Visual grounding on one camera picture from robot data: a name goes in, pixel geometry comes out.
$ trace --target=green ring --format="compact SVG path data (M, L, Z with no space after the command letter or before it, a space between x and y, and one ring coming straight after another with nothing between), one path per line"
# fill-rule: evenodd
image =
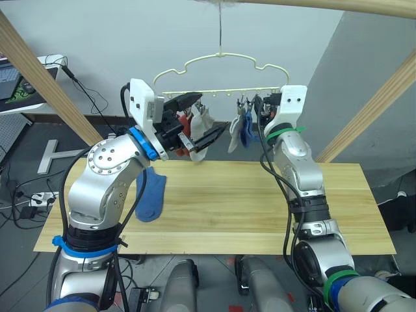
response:
M339 280L340 278L344 278L346 276L358 276L359 274L354 271L354 270L343 270L343 271L339 271L337 273L332 274L328 280L326 281L325 285L324 285L324 302L325 304L330 307L330 303L329 303L329 299L330 299L330 290L331 290L331 286L332 283L335 282L336 280Z
M305 129L306 129L306 127L299 127L299 128L295 128L295 129L293 129L293 128L284 128L284 129L281 129L279 131L276 131L276 132L273 132L273 133L269 134L266 137L266 141L269 141L271 138L274 138L278 135L281 135L282 133L285 133L287 131L298 131L299 133L301 133Z

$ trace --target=floor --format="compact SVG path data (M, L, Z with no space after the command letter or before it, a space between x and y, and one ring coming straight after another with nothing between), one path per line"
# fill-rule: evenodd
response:
M105 126L97 126L105 137L108 133ZM58 151L78 150L85 144L66 125L39 123L26 129L19 139L19 144L8 155L7 166L10 165L10 179L18 183L36 177L36 171L42 158L47 140L58 139ZM215 145L209 148L208 160L258 161L260 145L253 143L250 149L239 146L232 154L227 153L229 137L224 134ZM65 169L69 159L54 160L50 173ZM51 187L57 190L60 176L51 179ZM372 189L377 202L396 196L398 190L408 194L415 192L415 174L405 175L393 181L383 189ZM34 192L47 191L45 179L29 183L21 188L30 196ZM37 226L41 223L22 222L21 226ZM18 229L12 222L7 222L0 229L0 246L4 248L0 257L0 291L13 282L29 265L35 253L32 252L40 229ZM416 233L409 234L406 230L391 232L398 255L396 260L401 271L405 274L416 274L416 248L414 245ZM286 267L280 256L261 256L278 278L284 281L285 290L294 298L293 306L296 312L306 311L306 297L303 288L293 273ZM1 311L41 311L45 307L45 289L47 272L52 259L50 253L41 253L31 269L4 295L0 297ZM233 275L232 255L149 255L142 265L133 265L134 279L139 286L152 285L163 293L164 285L174 265L182 259L193 259L200 273L200 288L198 289L198 311L235 311L249 312L250 297L241 297L237 293ZM391 258L382 256L355 257L357 270L362 274L374 274L378 270L391 270ZM124 260L120 261L123 269ZM146 311L157 311L160 300L152 302ZM110 311L120 311L116 305Z

